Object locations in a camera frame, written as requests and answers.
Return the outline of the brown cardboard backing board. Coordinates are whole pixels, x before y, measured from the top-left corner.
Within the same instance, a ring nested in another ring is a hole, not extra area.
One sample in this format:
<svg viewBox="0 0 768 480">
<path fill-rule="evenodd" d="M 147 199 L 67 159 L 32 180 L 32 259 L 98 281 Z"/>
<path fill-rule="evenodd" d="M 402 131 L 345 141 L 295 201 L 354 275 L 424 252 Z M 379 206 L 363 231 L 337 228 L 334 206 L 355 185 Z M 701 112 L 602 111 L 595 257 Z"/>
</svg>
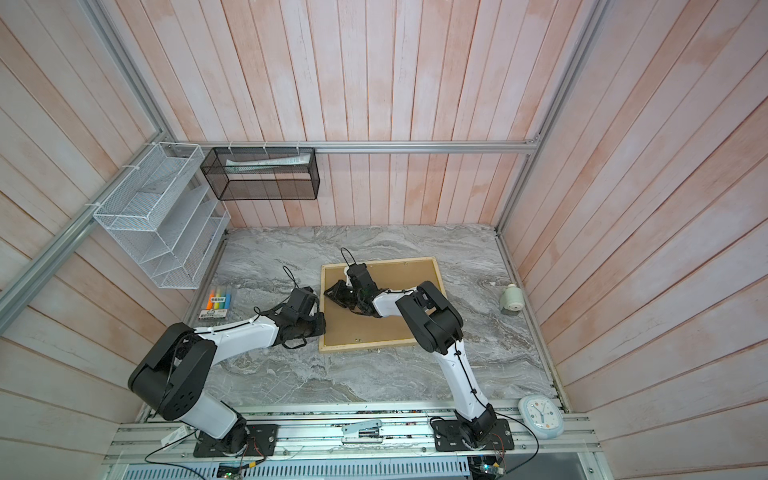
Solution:
<svg viewBox="0 0 768 480">
<path fill-rule="evenodd" d="M 367 267 L 380 288 L 402 290 L 431 281 L 440 291 L 445 290 L 434 257 L 369 261 Z M 321 307 L 326 320 L 326 332 L 319 340 L 321 352 L 411 346 L 417 343 L 399 315 L 383 318 L 357 315 L 327 297 L 321 299 Z"/>
</svg>

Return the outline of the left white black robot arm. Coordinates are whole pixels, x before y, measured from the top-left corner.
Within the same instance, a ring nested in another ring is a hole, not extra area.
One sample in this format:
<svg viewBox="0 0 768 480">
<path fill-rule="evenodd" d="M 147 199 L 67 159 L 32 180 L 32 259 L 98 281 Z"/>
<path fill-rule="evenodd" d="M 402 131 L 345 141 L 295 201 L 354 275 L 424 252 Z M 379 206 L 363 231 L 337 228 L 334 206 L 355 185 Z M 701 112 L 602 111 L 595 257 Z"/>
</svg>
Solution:
<svg viewBox="0 0 768 480">
<path fill-rule="evenodd" d="M 309 338 L 325 333 L 318 303 L 310 287 L 296 287 L 286 300 L 241 322 L 197 329 L 173 324 L 131 373 L 128 389 L 163 419 L 197 429 L 222 454 L 241 454 L 247 449 L 247 422 L 204 392 L 211 368 L 251 350 L 289 349 L 293 340 L 304 347 Z"/>
</svg>

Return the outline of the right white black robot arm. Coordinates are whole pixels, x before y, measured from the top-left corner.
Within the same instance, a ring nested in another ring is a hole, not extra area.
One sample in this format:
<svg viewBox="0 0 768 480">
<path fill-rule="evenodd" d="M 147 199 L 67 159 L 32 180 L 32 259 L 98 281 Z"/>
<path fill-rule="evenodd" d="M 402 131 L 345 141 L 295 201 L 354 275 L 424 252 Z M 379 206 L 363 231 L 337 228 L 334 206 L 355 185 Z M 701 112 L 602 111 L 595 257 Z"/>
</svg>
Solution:
<svg viewBox="0 0 768 480">
<path fill-rule="evenodd" d="M 430 281 L 401 290 L 380 288 L 364 263 L 348 265 L 344 274 L 345 278 L 326 289 L 324 296 L 358 315 L 402 317 L 417 343 L 433 354 L 441 367 L 455 403 L 462 442 L 472 449 L 480 447 L 497 416 L 468 361 L 464 321 L 458 310 Z"/>
</svg>

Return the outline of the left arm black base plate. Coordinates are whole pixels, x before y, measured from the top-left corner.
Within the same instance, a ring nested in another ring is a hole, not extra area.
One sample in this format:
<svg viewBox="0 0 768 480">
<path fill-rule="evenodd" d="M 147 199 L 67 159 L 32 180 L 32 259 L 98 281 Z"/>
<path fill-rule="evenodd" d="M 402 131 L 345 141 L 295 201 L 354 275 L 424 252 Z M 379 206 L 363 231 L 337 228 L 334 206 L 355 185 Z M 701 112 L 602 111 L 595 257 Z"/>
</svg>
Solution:
<svg viewBox="0 0 768 480">
<path fill-rule="evenodd" d="M 221 439 L 202 432 L 193 450 L 193 457 L 269 457 L 275 451 L 278 429 L 277 424 L 236 423 Z"/>
</svg>

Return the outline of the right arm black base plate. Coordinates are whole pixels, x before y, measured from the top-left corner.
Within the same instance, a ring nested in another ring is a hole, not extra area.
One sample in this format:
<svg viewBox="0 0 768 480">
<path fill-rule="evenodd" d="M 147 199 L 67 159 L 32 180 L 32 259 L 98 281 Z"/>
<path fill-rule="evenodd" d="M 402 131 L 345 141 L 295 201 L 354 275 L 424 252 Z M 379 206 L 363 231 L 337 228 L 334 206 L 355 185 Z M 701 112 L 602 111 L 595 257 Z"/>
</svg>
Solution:
<svg viewBox="0 0 768 480">
<path fill-rule="evenodd" d="M 494 450 L 505 452 L 514 449 L 511 428 L 507 420 L 496 420 L 492 427 L 477 434 L 466 422 L 456 419 L 431 417 L 434 446 L 438 452 L 469 450 Z"/>
</svg>

